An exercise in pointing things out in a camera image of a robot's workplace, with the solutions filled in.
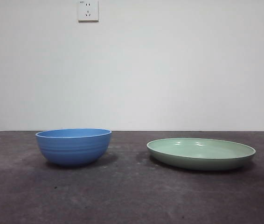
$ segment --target green plate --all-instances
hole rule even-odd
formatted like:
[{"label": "green plate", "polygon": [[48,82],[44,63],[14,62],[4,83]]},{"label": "green plate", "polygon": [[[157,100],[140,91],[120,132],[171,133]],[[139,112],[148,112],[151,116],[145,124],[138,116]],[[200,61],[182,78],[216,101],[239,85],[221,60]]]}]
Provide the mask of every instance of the green plate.
[{"label": "green plate", "polygon": [[213,139],[159,139],[147,144],[157,160],[194,170],[228,170],[247,164],[255,149],[236,142]]}]

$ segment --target electrical outlet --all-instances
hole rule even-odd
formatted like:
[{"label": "electrical outlet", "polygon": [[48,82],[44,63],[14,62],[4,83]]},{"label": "electrical outlet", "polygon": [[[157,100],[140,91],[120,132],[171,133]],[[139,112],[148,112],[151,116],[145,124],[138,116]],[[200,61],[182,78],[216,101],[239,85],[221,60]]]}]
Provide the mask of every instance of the electrical outlet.
[{"label": "electrical outlet", "polygon": [[99,21],[98,0],[80,0],[79,1],[78,21]]}]

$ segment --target dark gray floor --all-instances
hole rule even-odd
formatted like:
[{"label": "dark gray floor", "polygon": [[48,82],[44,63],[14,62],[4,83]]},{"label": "dark gray floor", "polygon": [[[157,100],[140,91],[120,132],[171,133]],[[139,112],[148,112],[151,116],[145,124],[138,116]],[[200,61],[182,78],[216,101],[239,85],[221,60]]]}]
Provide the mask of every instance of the dark gray floor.
[{"label": "dark gray floor", "polygon": [[[36,132],[0,132],[0,224],[264,224],[264,132],[114,132],[97,162],[46,162]],[[200,137],[257,150],[229,172],[163,165],[146,143]]]}]

